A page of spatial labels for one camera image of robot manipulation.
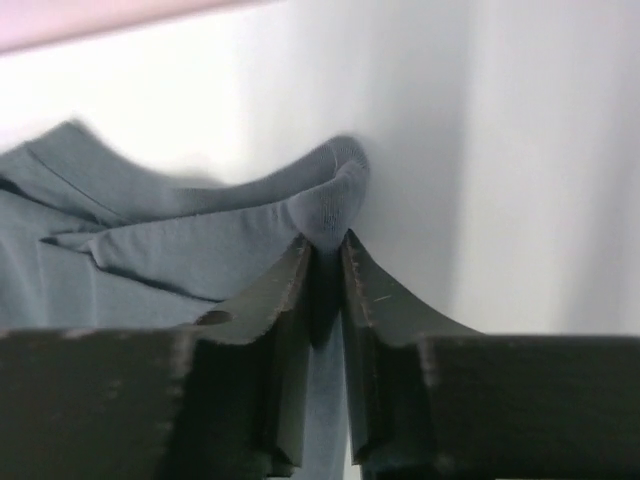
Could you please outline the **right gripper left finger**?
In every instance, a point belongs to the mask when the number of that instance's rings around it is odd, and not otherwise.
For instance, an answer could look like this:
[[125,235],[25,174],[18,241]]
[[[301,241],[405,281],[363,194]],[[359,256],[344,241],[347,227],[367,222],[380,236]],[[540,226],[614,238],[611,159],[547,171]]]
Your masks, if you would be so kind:
[[1,334],[5,479],[268,479],[303,457],[312,249],[191,325]]

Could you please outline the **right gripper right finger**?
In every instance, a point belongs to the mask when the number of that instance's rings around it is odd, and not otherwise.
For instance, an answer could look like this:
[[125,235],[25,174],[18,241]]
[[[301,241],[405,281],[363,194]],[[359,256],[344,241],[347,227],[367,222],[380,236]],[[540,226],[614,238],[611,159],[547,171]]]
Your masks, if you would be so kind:
[[354,462],[366,479],[635,479],[639,341],[488,335],[341,247]]

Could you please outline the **blue-grey t shirt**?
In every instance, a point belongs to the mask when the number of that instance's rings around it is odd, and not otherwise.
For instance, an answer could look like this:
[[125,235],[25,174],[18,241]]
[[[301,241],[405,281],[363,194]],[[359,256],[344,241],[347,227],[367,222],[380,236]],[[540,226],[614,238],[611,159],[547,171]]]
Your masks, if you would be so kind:
[[359,144],[337,136],[264,178],[191,188],[62,123],[1,156],[1,324],[174,327],[238,294],[303,236],[318,251],[319,310],[297,477],[339,479],[339,247],[369,174]]

